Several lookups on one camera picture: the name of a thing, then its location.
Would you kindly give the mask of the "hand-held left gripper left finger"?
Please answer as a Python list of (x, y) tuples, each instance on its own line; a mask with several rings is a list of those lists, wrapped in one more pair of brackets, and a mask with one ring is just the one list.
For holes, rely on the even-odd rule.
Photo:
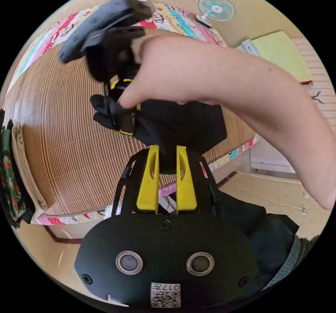
[(141, 212), (158, 213), (159, 206), (159, 147), (152, 145), (148, 149), (136, 206)]

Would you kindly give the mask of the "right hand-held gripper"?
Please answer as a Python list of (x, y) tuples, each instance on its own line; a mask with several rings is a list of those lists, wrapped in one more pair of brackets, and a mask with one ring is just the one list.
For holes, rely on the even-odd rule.
[[(83, 33), (83, 55), (91, 76), (104, 84), (102, 94), (93, 94), (91, 101), (116, 101), (134, 80), (139, 70), (131, 43), (145, 36), (142, 27), (86, 28)], [(141, 104), (124, 110), (120, 117), (119, 130), (122, 134), (133, 136), (135, 118), (141, 111)]]

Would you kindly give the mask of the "person's right hand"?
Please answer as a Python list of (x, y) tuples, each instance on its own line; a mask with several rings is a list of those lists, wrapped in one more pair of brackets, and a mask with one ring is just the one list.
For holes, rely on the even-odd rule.
[(118, 100), (123, 108), (145, 100), (233, 105), (233, 49), (161, 36), (136, 39), (131, 50), (140, 68)]

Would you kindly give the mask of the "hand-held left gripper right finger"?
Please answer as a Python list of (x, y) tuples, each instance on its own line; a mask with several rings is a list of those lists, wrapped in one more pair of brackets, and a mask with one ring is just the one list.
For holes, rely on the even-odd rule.
[(197, 208), (196, 194), (189, 165), (187, 149), (176, 147), (176, 203), (177, 212), (190, 212)]

